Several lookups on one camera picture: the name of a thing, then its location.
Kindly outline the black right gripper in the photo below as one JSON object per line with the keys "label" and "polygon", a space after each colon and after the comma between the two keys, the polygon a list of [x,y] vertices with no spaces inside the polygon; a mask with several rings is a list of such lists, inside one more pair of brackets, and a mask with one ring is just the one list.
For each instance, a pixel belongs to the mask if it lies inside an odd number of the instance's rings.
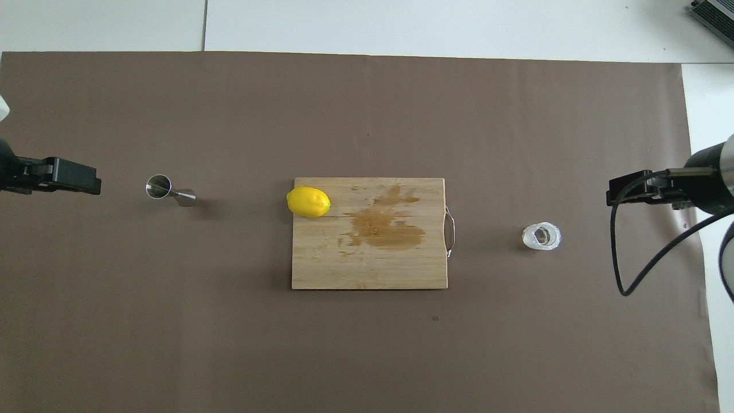
{"label": "black right gripper", "polygon": [[[718,167],[723,144],[719,143],[706,149],[695,152],[687,160],[686,167]],[[616,199],[627,185],[634,183],[649,174],[652,170],[640,170],[613,178],[608,181],[608,206],[613,206]],[[649,178],[633,186],[621,198],[620,203],[645,203],[652,199],[653,205],[669,205],[673,210],[689,209],[689,198],[695,207],[716,215],[723,211],[723,203],[719,200],[719,186],[721,178],[714,174],[710,176],[694,177],[687,184],[686,193],[676,184],[676,180],[686,175],[681,170],[661,170],[653,173],[653,188],[649,185]]]}

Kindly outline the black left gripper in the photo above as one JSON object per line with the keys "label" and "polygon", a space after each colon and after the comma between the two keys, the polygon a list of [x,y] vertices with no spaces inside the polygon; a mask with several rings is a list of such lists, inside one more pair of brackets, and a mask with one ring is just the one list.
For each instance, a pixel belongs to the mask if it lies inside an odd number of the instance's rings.
{"label": "black left gripper", "polygon": [[55,186],[71,192],[101,194],[96,168],[62,158],[17,158],[5,139],[1,139],[1,191],[8,190],[15,178],[20,194],[51,193]]}

